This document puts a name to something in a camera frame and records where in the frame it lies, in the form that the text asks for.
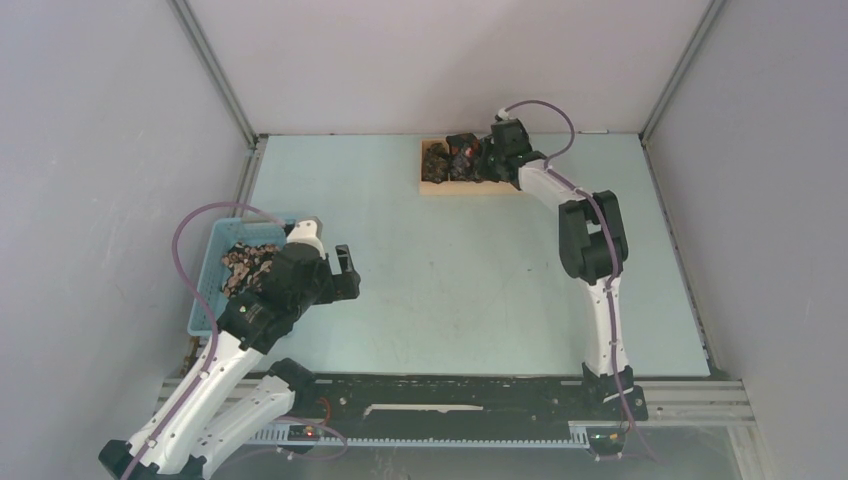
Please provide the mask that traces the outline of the dark floral rose tie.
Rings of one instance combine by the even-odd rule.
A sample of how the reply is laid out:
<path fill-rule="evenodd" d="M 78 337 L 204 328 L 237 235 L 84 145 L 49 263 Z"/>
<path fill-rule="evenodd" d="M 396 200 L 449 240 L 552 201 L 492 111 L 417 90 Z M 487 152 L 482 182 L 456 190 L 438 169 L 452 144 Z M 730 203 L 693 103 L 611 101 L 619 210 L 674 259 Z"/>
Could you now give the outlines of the dark floral rose tie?
<path fill-rule="evenodd" d="M 452 147 L 450 158 L 449 179 L 456 182 L 484 181 L 480 175 L 477 163 L 480 159 L 479 150 L 474 147 Z"/>

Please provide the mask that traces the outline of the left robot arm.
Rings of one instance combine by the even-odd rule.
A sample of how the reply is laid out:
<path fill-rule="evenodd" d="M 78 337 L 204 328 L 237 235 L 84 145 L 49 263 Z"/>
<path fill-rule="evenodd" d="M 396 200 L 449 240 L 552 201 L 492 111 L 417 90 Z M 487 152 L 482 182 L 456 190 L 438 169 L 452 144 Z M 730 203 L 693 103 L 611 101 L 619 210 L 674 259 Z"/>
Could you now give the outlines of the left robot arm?
<path fill-rule="evenodd" d="M 162 407 L 130 439 L 102 448 L 98 460 L 113 478 L 208 479 L 274 418 L 312 411 L 315 377 L 290 358 L 275 362 L 247 398 L 219 409 L 309 308 L 358 297 L 348 247 L 337 246 L 341 270 L 333 273 L 321 231 L 316 217 L 297 221 L 259 285 L 228 301 L 216 336 Z"/>

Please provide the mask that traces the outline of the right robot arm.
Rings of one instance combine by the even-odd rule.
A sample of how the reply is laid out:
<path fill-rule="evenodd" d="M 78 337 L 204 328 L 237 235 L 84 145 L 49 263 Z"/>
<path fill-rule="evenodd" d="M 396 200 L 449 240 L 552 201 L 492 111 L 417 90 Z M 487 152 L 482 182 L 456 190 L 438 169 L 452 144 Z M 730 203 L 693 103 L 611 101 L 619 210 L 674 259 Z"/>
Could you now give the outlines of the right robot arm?
<path fill-rule="evenodd" d="M 552 156 L 532 146 L 510 108 L 496 114 L 478 169 L 484 179 L 509 183 L 556 214 L 562 268 L 580 283 L 588 305 L 581 402 L 593 417 L 610 416 L 634 390 L 619 308 L 629 247 L 617 196 L 610 190 L 591 193 L 557 172 Z"/>

